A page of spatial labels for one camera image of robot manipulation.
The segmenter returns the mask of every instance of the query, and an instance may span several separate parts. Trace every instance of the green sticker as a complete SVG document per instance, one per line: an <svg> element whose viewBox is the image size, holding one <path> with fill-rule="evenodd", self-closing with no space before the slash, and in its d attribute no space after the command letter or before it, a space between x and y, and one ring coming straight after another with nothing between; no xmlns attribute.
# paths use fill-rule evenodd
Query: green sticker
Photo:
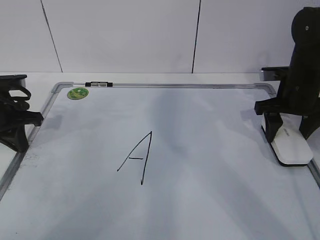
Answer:
<svg viewBox="0 0 320 240"><path fill-rule="evenodd" d="M84 99L86 96L88 96L89 91L88 89L84 87L77 87L72 90L70 90L67 94L68 99L71 100L79 100Z"/></svg>

